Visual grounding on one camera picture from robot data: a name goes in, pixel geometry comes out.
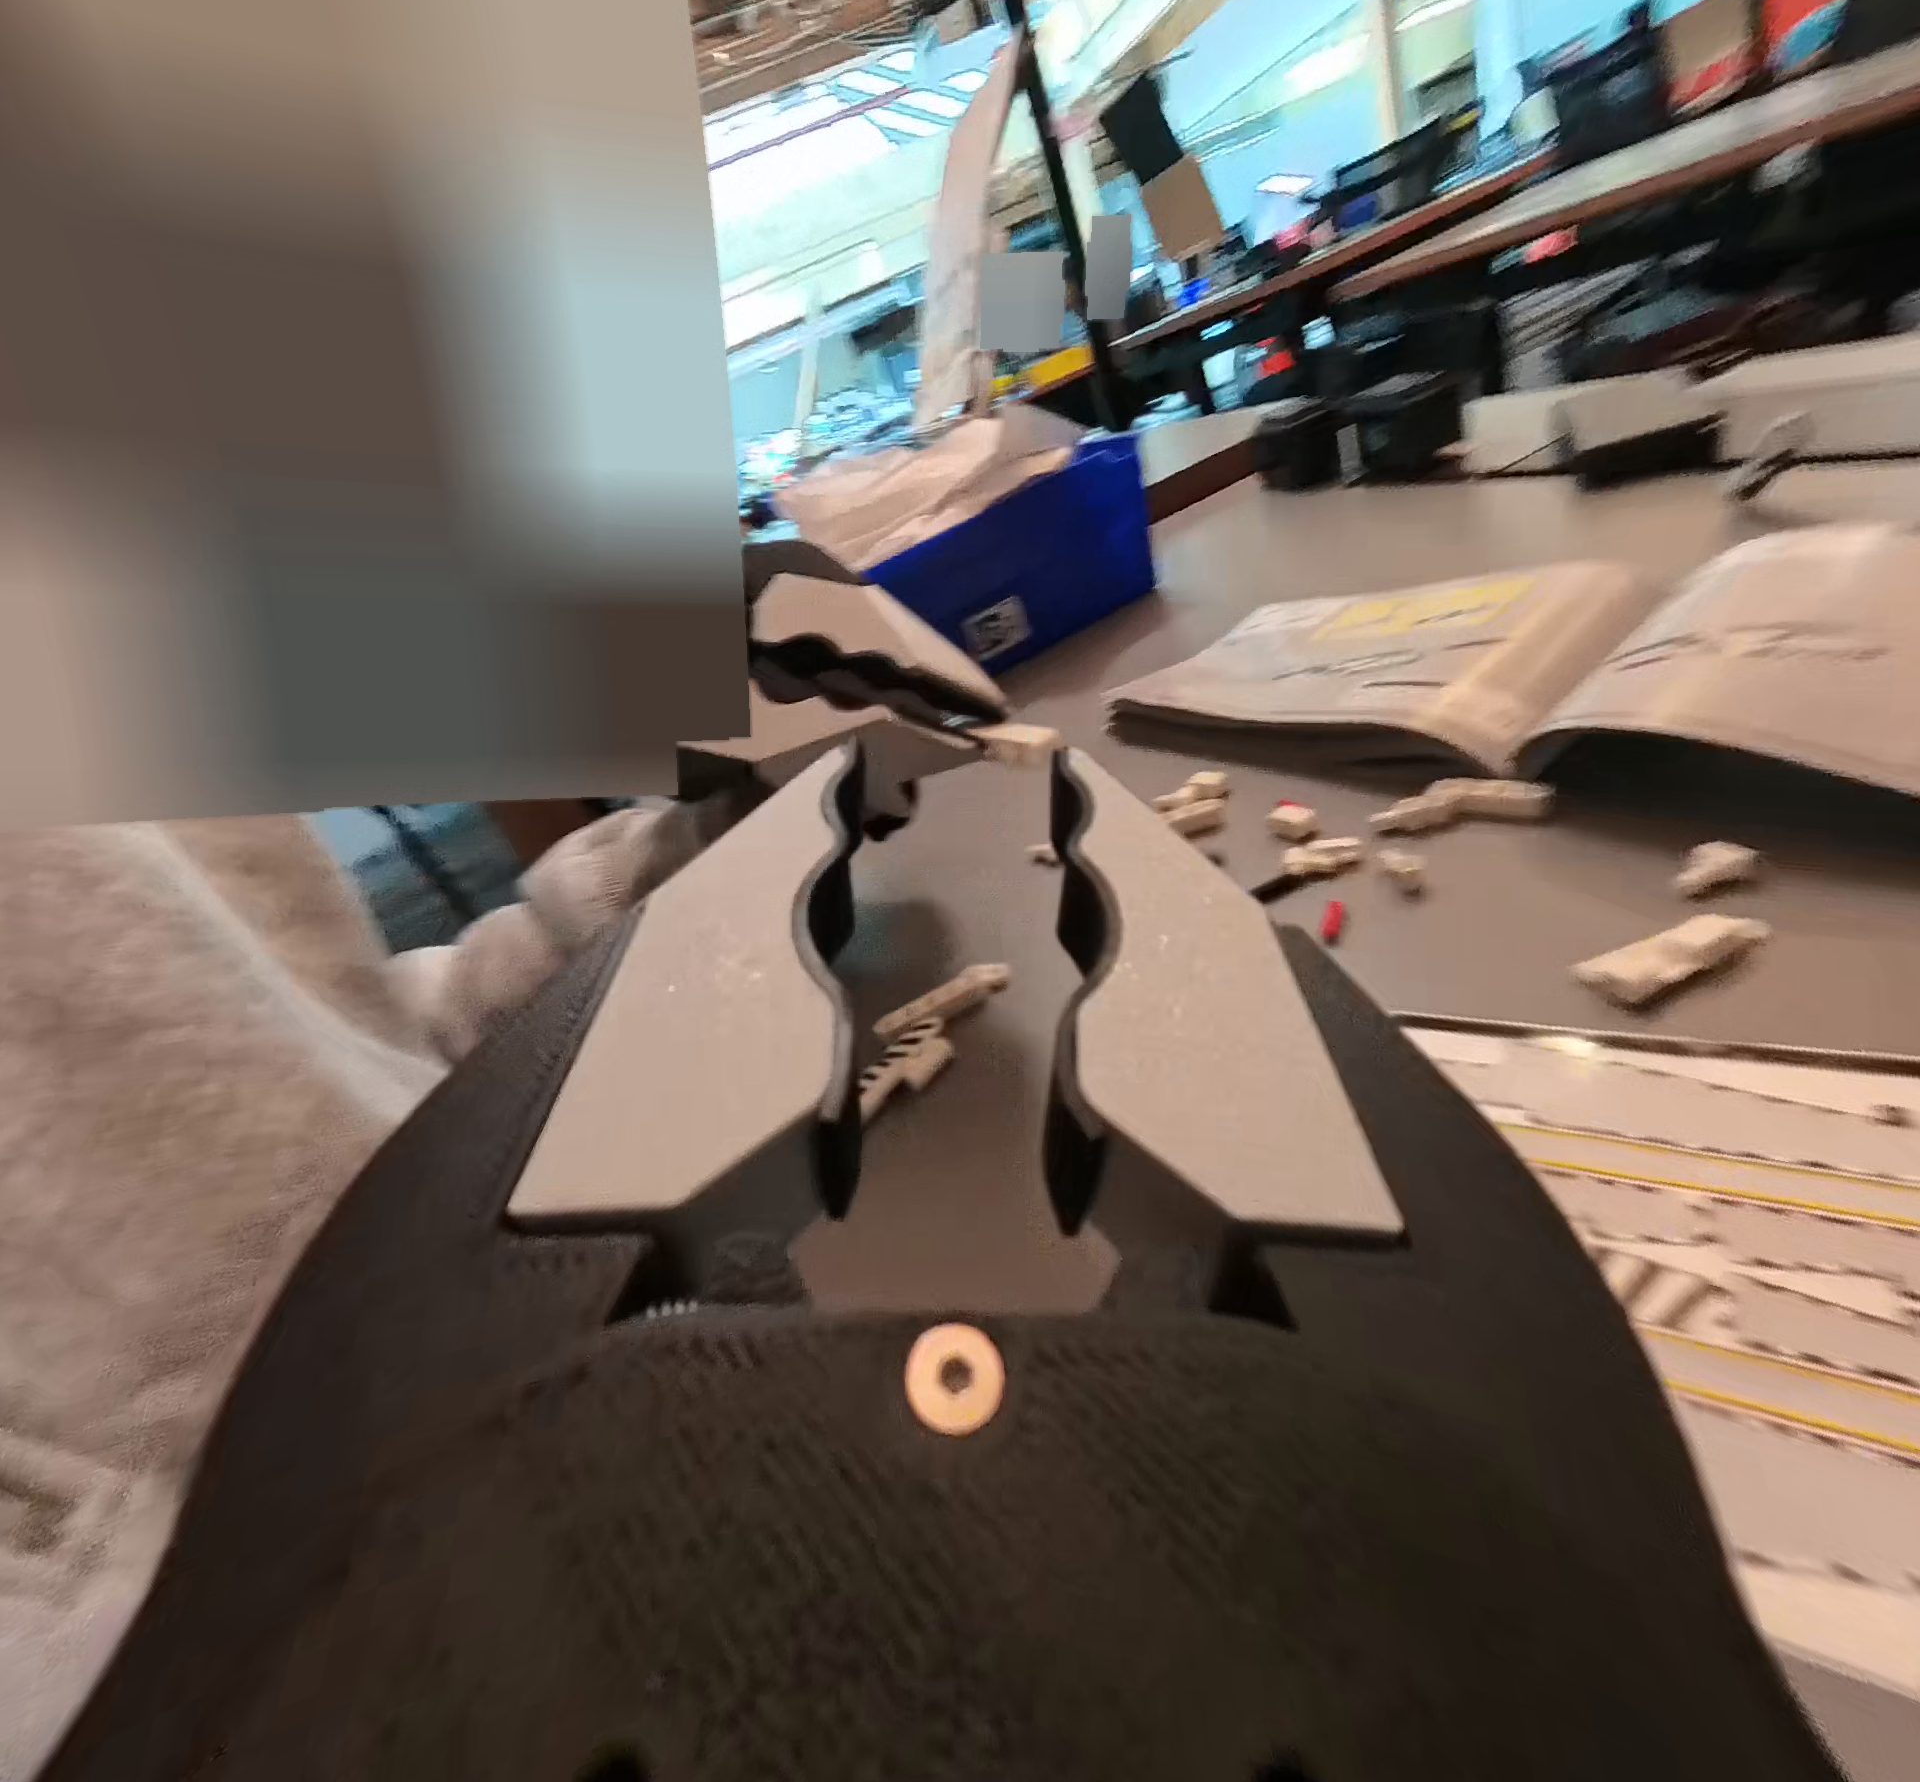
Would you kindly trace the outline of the open instruction booklet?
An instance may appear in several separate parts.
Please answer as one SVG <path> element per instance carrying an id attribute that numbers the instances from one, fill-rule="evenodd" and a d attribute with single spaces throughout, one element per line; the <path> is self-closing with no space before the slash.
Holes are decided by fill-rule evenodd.
<path id="1" fill-rule="evenodd" d="M 1383 742 L 1539 777 L 1599 737 L 1915 793 L 1918 537 L 1830 522 L 1738 542 L 1668 595 L 1569 560 L 1266 604 L 1105 691 L 1113 720 Z"/>

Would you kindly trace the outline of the long workbench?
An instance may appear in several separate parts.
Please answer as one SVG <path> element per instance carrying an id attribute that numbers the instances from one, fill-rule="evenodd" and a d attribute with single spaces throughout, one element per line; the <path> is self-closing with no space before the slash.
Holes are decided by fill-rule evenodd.
<path id="1" fill-rule="evenodd" d="M 1343 277 L 1331 298 L 1362 302 L 1596 218 L 1723 182 L 1797 148 L 1905 122 L 1915 112 L 1918 41 L 1907 39 L 1532 182 L 1461 225 Z"/>
<path id="2" fill-rule="evenodd" d="M 1113 349 L 1118 359 L 1132 362 L 1153 349 L 1168 349 L 1189 337 L 1216 337 L 1231 323 L 1264 309 L 1276 298 L 1301 287 L 1344 281 L 1354 274 L 1364 263 L 1399 258 L 1419 241 L 1452 232 L 1452 228 L 1461 225 L 1473 216 L 1500 206 L 1511 193 L 1547 176 L 1553 168 L 1555 154 L 1547 149 L 1535 152 L 1519 161 L 1508 161 L 1499 170 L 1484 173 L 1440 193 L 1426 203 L 1391 220 L 1341 236 L 1332 244 L 1310 253 L 1307 258 L 1261 277 L 1261 281 L 1211 291 L 1186 309 L 1168 313 L 1122 337 Z"/>

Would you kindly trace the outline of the zebra striped sticker sheet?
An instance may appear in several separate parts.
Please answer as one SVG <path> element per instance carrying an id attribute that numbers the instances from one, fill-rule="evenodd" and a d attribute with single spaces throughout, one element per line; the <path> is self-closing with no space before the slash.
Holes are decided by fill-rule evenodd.
<path id="1" fill-rule="evenodd" d="M 1404 1020 L 1571 1222 L 1775 1649 L 1915 1698 L 1915 1065 Z"/>

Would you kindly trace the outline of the white equipment box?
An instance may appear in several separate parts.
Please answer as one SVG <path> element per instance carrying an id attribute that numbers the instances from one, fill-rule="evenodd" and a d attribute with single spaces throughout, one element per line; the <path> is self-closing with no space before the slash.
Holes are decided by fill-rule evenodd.
<path id="1" fill-rule="evenodd" d="M 1741 464 L 1768 429 L 1801 417 L 1809 459 L 1918 454 L 1918 332 L 1745 359 L 1697 384 L 1716 408 L 1720 464 Z"/>

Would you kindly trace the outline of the white angled lego beam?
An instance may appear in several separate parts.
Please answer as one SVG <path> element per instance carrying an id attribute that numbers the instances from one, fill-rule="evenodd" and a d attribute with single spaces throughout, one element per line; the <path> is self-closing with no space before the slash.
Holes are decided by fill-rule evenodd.
<path id="1" fill-rule="evenodd" d="M 1426 836 L 1473 820 L 1537 824 L 1555 803 L 1551 786 L 1500 777 L 1450 777 L 1408 795 L 1369 818 L 1377 836 Z"/>

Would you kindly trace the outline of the black equipment box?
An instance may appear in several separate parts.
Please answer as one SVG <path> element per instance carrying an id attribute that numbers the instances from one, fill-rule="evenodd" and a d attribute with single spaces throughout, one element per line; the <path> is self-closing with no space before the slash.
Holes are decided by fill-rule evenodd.
<path id="1" fill-rule="evenodd" d="M 1463 403 L 1457 378 L 1411 372 L 1380 380 L 1339 403 L 1350 429 L 1360 474 L 1372 483 L 1424 478 L 1463 442 Z"/>
<path id="2" fill-rule="evenodd" d="M 1261 407 L 1251 454 L 1261 484 L 1272 493 L 1310 493 L 1343 474 L 1343 414 L 1336 405 L 1292 399 Z"/>

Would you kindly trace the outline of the white plastic bags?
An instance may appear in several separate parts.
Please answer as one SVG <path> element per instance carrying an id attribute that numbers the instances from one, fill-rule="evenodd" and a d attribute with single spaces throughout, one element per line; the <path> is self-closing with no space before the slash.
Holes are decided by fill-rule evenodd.
<path id="1" fill-rule="evenodd" d="M 1013 405 L 924 439 L 837 451 L 786 484 L 774 508 L 812 546 L 862 573 L 1061 473 L 1084 438 L 1081 425 Z"/>

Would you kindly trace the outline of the black axle with white connector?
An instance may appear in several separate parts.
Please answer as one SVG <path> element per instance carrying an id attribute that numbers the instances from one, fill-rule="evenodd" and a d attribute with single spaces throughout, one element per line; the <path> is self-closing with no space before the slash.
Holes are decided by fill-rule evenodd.
<path id="1" fill-rule="evenodd" d="M 1261 905 L 1278 902 L 1310 882 L 1328 882 L 1350 873 L 1364 861 L 1360 837 L 1313 837 L 1283 847 L 1270 876 L 1252 882 L 1248 893 Z"/>

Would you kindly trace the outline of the white hanging sheet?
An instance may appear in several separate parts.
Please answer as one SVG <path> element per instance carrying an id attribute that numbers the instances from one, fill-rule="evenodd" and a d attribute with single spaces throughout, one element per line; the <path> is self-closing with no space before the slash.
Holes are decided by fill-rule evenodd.
<path id="1" fill-rule="evenodd" d="M 992 244 L 992 176 L 1025 52 L 1026 27 L 1019 25 L 998 48 L 984 87 L 967 103 L 949 138 L 925 228 L 919 384 L 911 414 L 915 436 L 936 434 L 950 414 L 977 399 L 984 362 L 982 263 Z"/>

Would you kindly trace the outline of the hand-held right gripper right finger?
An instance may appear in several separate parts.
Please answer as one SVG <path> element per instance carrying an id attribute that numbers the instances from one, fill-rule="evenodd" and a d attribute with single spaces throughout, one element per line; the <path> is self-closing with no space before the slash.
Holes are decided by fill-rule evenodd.
<path id="1" fill-rule="evenodd" d="M 1053 1039 L 1045 1195 L 1059 1229 L 1396 1243 L 1404 1218 L 1263 905 L 1085 752 L 1050 768 Z"/>

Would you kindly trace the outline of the blue plastic bin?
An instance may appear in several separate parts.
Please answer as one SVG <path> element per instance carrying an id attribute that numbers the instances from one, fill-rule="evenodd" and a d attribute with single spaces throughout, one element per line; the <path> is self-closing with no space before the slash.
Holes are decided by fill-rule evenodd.
<path id="1" fill-rule="evenodd" d="M 1158 586 L 1137 442 L 1093 438 L 868 579 L 988 676 L 1036 658 Z"/>

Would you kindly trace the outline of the black metal pole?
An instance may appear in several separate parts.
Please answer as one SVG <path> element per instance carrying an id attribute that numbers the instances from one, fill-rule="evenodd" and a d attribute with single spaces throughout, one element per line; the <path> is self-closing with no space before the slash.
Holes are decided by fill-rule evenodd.
<path id="1" fill-rule="evenodd" d="M 1061 156 L 1053 126 L 1050 94 L 1045 89 L 1036 41 L 1026 10 L 1026 0 L 999 0 L 1001 15 L 1016 39 L 1016 70 L 1021 92 L 1025 94 L 1032 117 L 1045 185 L 1050 190 L 1053 221 L 1061 238 L 1064 291 L 1065 306 L 1077 318 L 1090 349 L 1093 410 L 1100 426 L 1121 430 L 1133 425 L 1135 408 L 1113 357 L 1108 328 L 1094 321 L 1085 303 L 1085 244 L 1077 223 L 1076 206 L 1067 180 L 1067 168 Z"/>

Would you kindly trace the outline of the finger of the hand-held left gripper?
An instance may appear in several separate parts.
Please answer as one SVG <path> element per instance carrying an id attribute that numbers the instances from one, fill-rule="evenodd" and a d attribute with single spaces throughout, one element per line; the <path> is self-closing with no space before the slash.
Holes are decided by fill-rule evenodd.
<path id="1" fill-rule="evenodd" d="M 676 745 L 676 798 L 741 818 L 799 779 L 814 762 L 845 755 L 861 764 L 861 826 L 866 837 L 899 834 L 917 814 L 917 779 L 899 779 L 884 771 L 866 745 L 850 737 L 799 742 L 769 755 L 756 755 L 746 747 L 725 750 L 721 740 L 681 740 Z"/>
<path id="2" fill-rule="evenodd" d="M 763 696 L 884 713 L 935 732 L 992 726 L 1011 707 L 960 648 L 884 590 L 776 574 L 750 606 L 750 673 Z"/>

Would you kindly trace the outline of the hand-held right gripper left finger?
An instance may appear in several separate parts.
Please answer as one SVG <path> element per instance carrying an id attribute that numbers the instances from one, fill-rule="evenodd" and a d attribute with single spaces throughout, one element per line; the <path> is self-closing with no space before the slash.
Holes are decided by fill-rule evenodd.
<path id="1" fill-rule="evenodd" d="M 523 1232 L 793 1235 L 862 1167 L 852 929 L 864 762 L 841 742 L 641 908 L 515 1190 Z"/>

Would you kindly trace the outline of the white five-hole lego beam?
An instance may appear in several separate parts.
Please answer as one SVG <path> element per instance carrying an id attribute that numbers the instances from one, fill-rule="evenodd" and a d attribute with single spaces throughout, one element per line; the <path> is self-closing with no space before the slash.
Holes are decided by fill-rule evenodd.
<path id="1" fill-rule="evenodd" d="M 945 1027 L 952 1018 L 967 1014 L 1005 990 L 1011 977 L 1013 969 L 1001 963 L 967 964 L 919 996 L 879 1016 L 875 1034 L 882 1043 L 890 1043 L 914 1027 L 928 1022 Z"/>

